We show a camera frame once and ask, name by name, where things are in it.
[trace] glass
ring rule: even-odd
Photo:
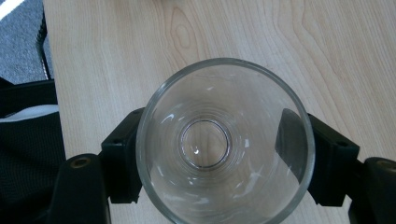
[[[285,110],[302,131],[282,139]],[[302,103],[279,77],[254,63],[212,59],[155,92],[136,157],[148,196],[173,222],[278,223],[307,190],[314,138]]]

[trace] glass rim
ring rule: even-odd
[[[160,197],[155,192],[154,187],[152,187],[152,185],[151,185],[150,175],[149,175],[147,163],[145,160],[145,158],[146,158],[146,150],[144,149],[145,143],[143,141],[144,139],[146,139],[146,134],[147,134],[147,132],[146,132],[147,117],[148,117],[148,115],[152,114],[155,105],[161,100],[163,94],[167,90],[169,90],[169,88],[171,86],[173,86],[176,82],[178,82],[180,79],[182,79],[183,77],[187,76],[188,74],[190,74],[194,71],[197,71],[197,70],[200,70],[200,69],[206,68],[206,67],[216,66],[216,65],[236,65],[236,66],[240,66],[240,67],[245,67],[245,68],[254,70],[256,72],[259,72],[260,74],[262,74],[264,76],[269,77],[288,94],[288,96],[291,98],[291,100],[296,105],[298,112],[300,113],[300,117],[303,122],[305,133],[306,133],[306,140],[307,140],[307,146],[308,146],[306,166],[305,166],[304,176],[300,183],[300,186],[297,189],[297,191],[295,192],[295,194],[292,197],[292,199],[290,200],[290,202],[278,214],[276,214],[273,218],[271,218],[268,222],[268,223],[279,223],[282,220],[284,220],[288,215],[290,215],[291,212],[297,207],[297,205],[300,203],[300,201],[302,200],[302,198],[304,197],[304,195],[308,189],[309,183],[312,178],[312,174],[314,172],[314,164],[315,164],[314,134],[312,131],[310,119],[304,109],[303,103],[298,98],[297,94],[292,90],[292,88],[288,84],[286,84],[285,81],[283,81],[280,77],[278,77],[276,74],[274,74],[270,70],[268,70],[260,65],[257,65],[255,63],[247,62],[244,60],[235,59],[235,58],[214,58],[214,59],[200,61],[198,63],[193,63],[191,65],[184,67],[183,69],[179,70],[174,75],[169,77],[161,85],[161,87],[155,91],[155,93],[152,95],[152,97],[148,101],[146,108],[144,109],[142,118],[139,122],[137,135],[136,135],[136,164],[137,164],[137,170],[138,170],[140,179],[142,181],[143,187],[144,187],[147,195],[149,196],[150,200],[152,201],[152,203],[165,217],[167,217],[170,221],[175,222],[175,223],[187,223],[181,217],[178,217],[174,212],[172,212],[163,203],[163,201],[160,199]]]

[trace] wood grain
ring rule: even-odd
[[[45,0],[67,157],[98,153],[132,110],[184,66],[234,57],[279,75],[306,110],[396,160],[396,6],[325,0]],[[348,223],[306,194],[284,223]],[[166,223],[141,193],[113,223]]]

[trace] gray carpet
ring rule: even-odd
[[[0,77],[14,84],[46,79],[35,48],[42,16],[42,0],[25,0],[0,20]],[[44,51],[53,76],[48,38]]]

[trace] wooden table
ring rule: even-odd
[[[67,157],[101,142],[176,71],[234,57],[284,79],[316,115],[396,160],[396,6],[392,0],[45,0]],[[348,223],[306,194],[284,223]],[[113,223],[166,223],[142,190]]]

